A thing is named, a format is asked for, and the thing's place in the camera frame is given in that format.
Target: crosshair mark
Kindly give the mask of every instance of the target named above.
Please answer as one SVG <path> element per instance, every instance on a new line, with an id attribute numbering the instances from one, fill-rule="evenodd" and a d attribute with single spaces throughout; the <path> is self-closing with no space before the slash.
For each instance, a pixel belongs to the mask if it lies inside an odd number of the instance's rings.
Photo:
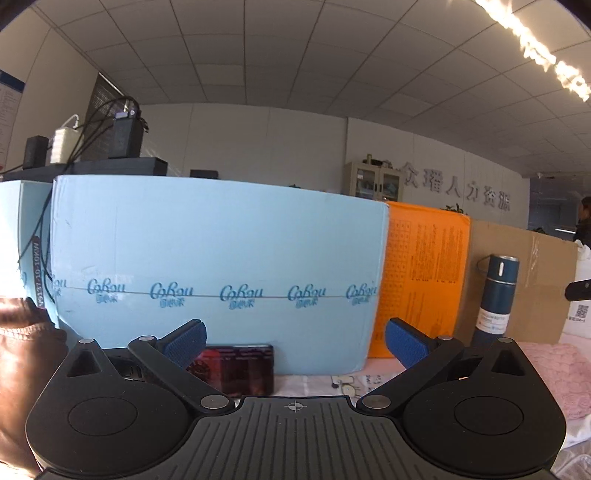
<path id="1" fill-rule="evenodd" d="M 306 405 L 302 405 L 300 402 L 297 402 L 297 401 L 293 401 L 289 405 L 286 405 L 286 407 L 289 408 L 294 413 L 300 411 L 305 406 Z"/>

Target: cabinet door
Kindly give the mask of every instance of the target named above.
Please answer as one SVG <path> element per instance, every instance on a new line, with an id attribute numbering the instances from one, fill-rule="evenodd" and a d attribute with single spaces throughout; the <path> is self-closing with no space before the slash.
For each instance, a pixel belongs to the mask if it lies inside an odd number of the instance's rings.
<path id="1" fill-rule="evenodd" d="M 379 198 L 389 202 L 402 201 L 402 185 L 400 172 L 389 168 L 380 169 Z"/>
<path id="2" fill-rule="evenodd" d="M 353 195 L 373 200 L 378 190 L 379 170 L 370 165 L 360 164 L 353 167 Z"/>

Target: glass cabinet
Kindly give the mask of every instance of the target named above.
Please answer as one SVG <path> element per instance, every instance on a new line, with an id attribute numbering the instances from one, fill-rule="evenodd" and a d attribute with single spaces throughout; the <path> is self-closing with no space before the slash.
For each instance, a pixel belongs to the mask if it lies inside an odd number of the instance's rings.
<path id="1" fill-rule="evenodd" d="M 401 172 L 362 162 L 347 163 L 341 193 L 369 200 L 401 202 Z"/>

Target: white label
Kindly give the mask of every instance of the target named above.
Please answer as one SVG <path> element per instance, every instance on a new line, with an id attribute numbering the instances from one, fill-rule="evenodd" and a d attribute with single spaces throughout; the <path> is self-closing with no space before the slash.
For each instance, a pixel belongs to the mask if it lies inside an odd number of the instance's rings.
<path id="1" fill-rule="evenodd" d="M 509 313 L 491 313 L 480 309 L 476 328 L 493 335 L 502 335 L 507 330 L 507 323 L 509 323 Z"/>

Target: black box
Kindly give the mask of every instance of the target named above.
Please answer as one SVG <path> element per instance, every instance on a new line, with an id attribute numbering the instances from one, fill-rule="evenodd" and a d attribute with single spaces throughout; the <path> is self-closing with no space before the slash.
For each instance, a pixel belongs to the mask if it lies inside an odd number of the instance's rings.
<path id="1" fill-rule="evenodd" d="M 29 168 L 4 175 L 3 181 L 33 180 L 52 183 L 58 175 L 64 175 L 66 165 Z M 156 157 L 109 158 L 107 160 L 82 161 L 68 167 L 65 175 L 147 175 L 165 177 L 168 163 Z"/>

